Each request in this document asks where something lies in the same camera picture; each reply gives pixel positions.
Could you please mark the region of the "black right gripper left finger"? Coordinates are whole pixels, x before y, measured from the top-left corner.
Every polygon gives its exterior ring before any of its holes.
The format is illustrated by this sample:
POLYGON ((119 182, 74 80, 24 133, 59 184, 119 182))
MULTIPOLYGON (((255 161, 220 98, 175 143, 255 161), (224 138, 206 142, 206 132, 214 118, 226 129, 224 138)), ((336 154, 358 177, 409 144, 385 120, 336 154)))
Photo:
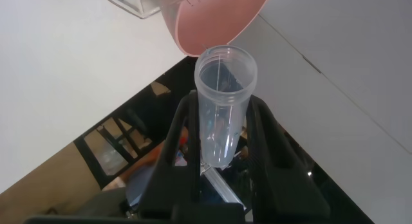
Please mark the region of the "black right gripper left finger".
POLYGON ((180 205, 200 199, 200 137, 198 96, 184 96, 176 110, 153 175, 138 205, 140 218, 170 218, 180 205), (182 129, 188 125, 187 165, 175 166, 182 129))

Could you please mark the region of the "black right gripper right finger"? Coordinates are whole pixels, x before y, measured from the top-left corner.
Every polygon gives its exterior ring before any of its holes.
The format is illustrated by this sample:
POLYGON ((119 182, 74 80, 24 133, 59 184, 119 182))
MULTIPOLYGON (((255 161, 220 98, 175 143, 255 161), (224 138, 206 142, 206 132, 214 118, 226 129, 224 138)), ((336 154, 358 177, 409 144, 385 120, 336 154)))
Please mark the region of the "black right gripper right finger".
POLYGON ((329 222, 330 206, 266 103, 253 95, 246 118, 254 222, 329 222))

